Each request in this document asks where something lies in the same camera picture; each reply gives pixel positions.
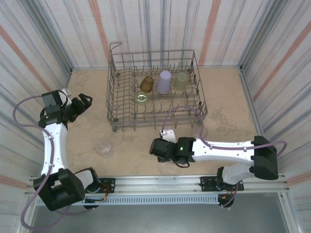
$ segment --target beige floor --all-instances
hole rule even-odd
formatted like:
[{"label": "beige floor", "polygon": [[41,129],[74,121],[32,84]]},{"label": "beige floor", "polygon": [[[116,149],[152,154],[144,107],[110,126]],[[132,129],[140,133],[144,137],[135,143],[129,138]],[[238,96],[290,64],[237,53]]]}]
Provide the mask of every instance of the beige floor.
[{"label": "beige floor", "polygon": [[[208,129],[207,140],[237,142],[251,140],[255,129],[250,116],[240,79],[236,69],[201,69],[201,78],[208,115],[204,121]],[[152,127],[127,129],[124,132],[112,128],[106,119],[107,71],[74,71],[69,89],[72,96],[80,93],[93,97],[93,105],[77,120],[69,124],[67,158],[69,168],[76,172],[93,167],[99,176],[135,175],[197,175],[214,174],[217,168],[230,163],[206,161],[192,163],[190,168],[181,169],[174,164],[157,162],[149,155],[159,129]],[[190,136],[191,127],[177,126],[176,135]],[[95,144],[107,138],[113,142],[113,155],[98,155]]]}]

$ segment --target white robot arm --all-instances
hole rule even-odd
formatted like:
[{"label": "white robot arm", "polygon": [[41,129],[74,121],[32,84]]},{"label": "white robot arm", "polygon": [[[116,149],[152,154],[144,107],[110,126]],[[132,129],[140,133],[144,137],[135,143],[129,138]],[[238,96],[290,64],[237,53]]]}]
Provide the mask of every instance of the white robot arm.
[{"label": "white robot arm", "polygon": [[[69,92],[52,91],[42,95],[45,108],[40,114],[39,126],[50,133],[54,142],[52,171],[38,193],[49,210],[54,211],[68,206],[85,198],[85,189],[89,185],[98,186],[99,179],[96,172],[90,167],[73,174],[67,165],[66,138],[67,124],[74,122],[92,104],[92,98],[80,94],[78,98],[69,99]],[[34,189],[37,190],[43,183],[51,165],[51,143],[49,135],[44,136],[44,165],[41,177],[34,180]]]},{"label": "white robot arm", "polygon": [[160,135],[162,138],[154,139],[149,151],[150,154],[158,157],[160,163],[173,161],[179,167],[189,167],[189,162],[209,160],[236,163],[218,169],[216,182],[218,187],[223,186],[223,189],[250,177],[264,180],[278,179],[276,148],[274,146],[253,150],[246,149],[268,144],[269,141],[262,136],[255,136],[253,141],[245,142],[208,141],[208,144],[211,145],[210,148],[202,140],[191,137],[181,137],[176,142],[173,130],[163,131]]}]

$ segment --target striped wall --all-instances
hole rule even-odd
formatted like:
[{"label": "striped wall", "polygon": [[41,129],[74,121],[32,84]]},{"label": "striped wall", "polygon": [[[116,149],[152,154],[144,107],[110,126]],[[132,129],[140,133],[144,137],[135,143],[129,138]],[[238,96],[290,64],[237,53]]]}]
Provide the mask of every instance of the striped wall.
[{"label": "striped wall", "polygon": [[270,0],[35,1],[73,67],[107,67],[121,51],[194,49],[200,65],[238,65]]},{"label": "striped wall", "polygon": [[[44,156],[41,132],[16,125],[13,107],[67,81],[67,73],[21,1],[0,1],[0,73],[0,232],[10,233],[19,221],[27,181],[39,174]],[[17,112],[18,120],[36,124],[42,104],[40,100],[25,103]]]},{"label": "striped wall", "polygon": [[288,1],[246,70],[266,137],[286,140],[279,166],[311,232],[311,1]]}]

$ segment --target metal wire basket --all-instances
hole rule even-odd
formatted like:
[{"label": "metal wire basket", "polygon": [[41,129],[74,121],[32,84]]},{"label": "metal wire basket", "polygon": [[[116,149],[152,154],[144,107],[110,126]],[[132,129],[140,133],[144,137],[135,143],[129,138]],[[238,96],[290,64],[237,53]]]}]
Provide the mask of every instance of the metal wire basket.
[{"label": "metal wire basket", "polygon": [[[162,126],[167,113],[176,106],[187,105],[207,115],[207,105],[202,88],[201,77],[193,50],[164,50],[143,52],[114,52],[120,50],[122,43],[110,44],[110,62],[107,81],[106,107],[107,119],[115,132],[117,129]],[[167,95],[157,93],[155,85],[163,70],[171,72],[173,80],[181,71],[190,78],[184,91],[173,88]],[[151,76],[154,87],[148,94],[146,105],[134,101],[140,91],[139,85]],[[176,109],[168,118],[166,125],[177,127],[180,124],[193,124],[199,117],[186,108]]]}]

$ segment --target amber cup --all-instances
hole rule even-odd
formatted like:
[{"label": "amber cup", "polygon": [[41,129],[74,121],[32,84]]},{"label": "amber cup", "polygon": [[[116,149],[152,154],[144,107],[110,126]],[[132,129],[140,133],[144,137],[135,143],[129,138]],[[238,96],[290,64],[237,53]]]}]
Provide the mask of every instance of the amber cup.
[{"label": "amber cup", "polygon": [[150,76],[144,78],[144,80],[140,84],[140,90],[145,93],[149,93],[152,91],[152,87],[154,85],[154,80]]}]

